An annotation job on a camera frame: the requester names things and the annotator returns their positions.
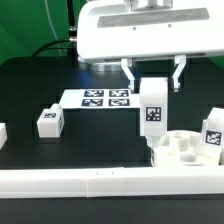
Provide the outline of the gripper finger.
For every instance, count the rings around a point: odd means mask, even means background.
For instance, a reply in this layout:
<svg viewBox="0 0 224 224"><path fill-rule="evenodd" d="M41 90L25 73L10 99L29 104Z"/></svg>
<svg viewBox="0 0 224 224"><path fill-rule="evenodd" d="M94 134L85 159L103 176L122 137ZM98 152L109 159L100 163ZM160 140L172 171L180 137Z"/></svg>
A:
<svg viewBox="0 0 224 224"><path fill-rule="evenodd" d="M173 90L175 92L178 92L180 88L179 77L186 66L186 56L176 55L174 57L174 66L175 66L175 71L172 75L172 84L173 84Z"/></svg>
<svg viewBox="0 0 224 224"><path fill-rule="evenodd" d="M131 67L132 67L132 60L130 58L123 58L121 60L121 68L122 68L122 70L124 71L124 73L126 74L128 80L129 80L129 89L130 89L131 92L134 92L135 77L132 74Z"/></svg>

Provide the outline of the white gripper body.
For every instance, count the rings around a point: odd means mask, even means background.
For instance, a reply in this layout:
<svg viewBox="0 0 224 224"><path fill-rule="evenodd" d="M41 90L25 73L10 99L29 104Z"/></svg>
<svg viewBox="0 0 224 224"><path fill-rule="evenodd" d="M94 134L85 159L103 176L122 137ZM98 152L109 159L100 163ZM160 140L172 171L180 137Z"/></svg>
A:
<svg viewBox="0 0 224 224"><path fill-rule="evenodd" d="M90 63L224 55L224 0L89 1L77 51Z"/></svg>

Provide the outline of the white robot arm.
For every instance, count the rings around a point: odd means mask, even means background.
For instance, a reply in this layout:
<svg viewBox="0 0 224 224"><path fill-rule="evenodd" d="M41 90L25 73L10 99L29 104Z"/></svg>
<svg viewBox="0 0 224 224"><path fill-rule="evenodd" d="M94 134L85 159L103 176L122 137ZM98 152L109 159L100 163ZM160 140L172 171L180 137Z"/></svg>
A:
<svg viewBox="0 0 224 224"><path fill-rule="evenodd" d="M224 55L224 0L88 0L80 11L79 59L118 65L129 80L135 61L172 59L172 87L189 58Z"/></svg>

